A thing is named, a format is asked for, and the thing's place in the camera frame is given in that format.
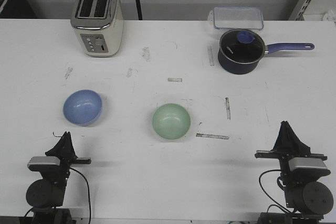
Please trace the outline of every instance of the green bowl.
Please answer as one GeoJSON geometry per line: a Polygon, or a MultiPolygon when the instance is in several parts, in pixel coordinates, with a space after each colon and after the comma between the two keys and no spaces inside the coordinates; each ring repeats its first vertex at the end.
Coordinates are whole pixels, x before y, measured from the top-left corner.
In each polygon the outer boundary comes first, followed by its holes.
{"type": "Polygon", "coordinates": [[[190,128],[190,116],[181,105],[167,103],[159,107],[152,119],[155,132],[169,140],[184,136],[190,128]]]}

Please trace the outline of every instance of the stain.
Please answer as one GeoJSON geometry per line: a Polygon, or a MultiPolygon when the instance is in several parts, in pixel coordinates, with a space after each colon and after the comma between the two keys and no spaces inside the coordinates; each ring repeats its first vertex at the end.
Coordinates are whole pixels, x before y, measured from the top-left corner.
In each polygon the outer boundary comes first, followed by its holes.
{"type": "Polygon", "coordinates": [[[64,78],[65,78],[66,80],[68,79],[68,77],[70,76],[70,74],[71,74],[72,71],[73,71],[73,68],[68,67],[68,70],[67,70],[67,72],[66,72],[66,74],[65,74],[65,76],[64,76],[64,78]]]}
{"type": "Polygon", "coordinates": [[[129,68],[127,71],[126,77],[129,78],[132,76],[132,74],[133,74],[133,69],[129,68]]]}
{"type": "Polygon", "coordinates": [[[214,66],[215,63],[214,63],[214,55],[213,55],[213,52],[212,52],[212,46],[208,46],[207,49],[208,49],[208,56],[209,56],[210,66],[214,66]]]}
{"type": "Polygon", "coordinates": [[[217,138],[217,139],[229,139],[228,136],[222,136],[222,135],[213,135],[213,134],[201,134],[201,133],[197,133],[196,134],[197,137],[208,137],[208,138],[217,138]]]}
{"type": "Polygon", "coordinates": [[[174,42],[174,41],[165,41],[165,43],[173,43],[175,45],[175,47],[176,47],[176,50],[177,50],[177,44],[176,44],[176,42],[174,42]]]}
{"type": "Polygon", "coordinates": [[[189,111],[189,102],[190,101],[193,101],[193,99],[181,99],[181,100],[183,100],[183,101],[186,101],[186,105],[187,105],[187,111],[189,111]]]}
{"type": "Polygon", "coordinates": [[[230,110],[229,97],[225,98],[225,107],[226,107],[226,116],[227,116],[227,119],[231,120],[231,110],[230,110]]]}
{"type": "Polygon", "coordinates": [[[144,58],[146,61],[151,60],[151,54],[149,53],[149,47],[144,47],[142,48],[142,53],[141,53],[142,58],[144,58]]]}
{"type": "Polygon", "coordinates": [[[173,81],[173,82],[182,82],[182,78],[168,78],[168,81],[173,81]]]}

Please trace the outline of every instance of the toaster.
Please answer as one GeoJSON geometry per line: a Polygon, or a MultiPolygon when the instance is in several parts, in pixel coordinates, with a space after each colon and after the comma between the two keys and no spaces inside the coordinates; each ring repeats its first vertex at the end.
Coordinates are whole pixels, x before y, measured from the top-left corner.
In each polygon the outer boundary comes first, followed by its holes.
{"type": "Polygon", "coordinates": [[[70,23],[86,54],[110,57],[118,52],[124,26],[120,0],[76,0],[70,23]]]}

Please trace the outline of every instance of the black saucepan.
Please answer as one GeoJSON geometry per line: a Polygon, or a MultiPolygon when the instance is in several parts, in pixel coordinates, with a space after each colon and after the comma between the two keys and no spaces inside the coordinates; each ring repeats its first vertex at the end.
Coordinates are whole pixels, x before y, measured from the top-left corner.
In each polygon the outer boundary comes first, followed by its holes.
{"type": "Polygon", "coordinates": [[[265,45],[263,39],[248,29],[232,29],[219,41],[218,61],[234,74],[246,74],[254,70],[265,54],[280,50],[313,50],[312,43],[276,43],[265,45]]]}

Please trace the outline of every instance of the blue lid handle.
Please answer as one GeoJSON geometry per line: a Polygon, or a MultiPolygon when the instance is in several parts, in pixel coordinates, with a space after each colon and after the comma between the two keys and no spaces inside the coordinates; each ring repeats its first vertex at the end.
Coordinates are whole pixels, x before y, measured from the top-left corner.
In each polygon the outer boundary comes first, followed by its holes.
{"type": "Polygon", "coordinates": [[[313,50],[315,48],[312,43],[275,43],[267,45],[268,53],[280,50],[313,50]]]}
{"type": "Polygon", "coordinates": [[[253,42],[253,40],[255,39],[254,35],[252,33],[250,33],[249,31],[240,31],[237,34],[237,39],[240,43],[243,44],[250,44],[253,42]]]}

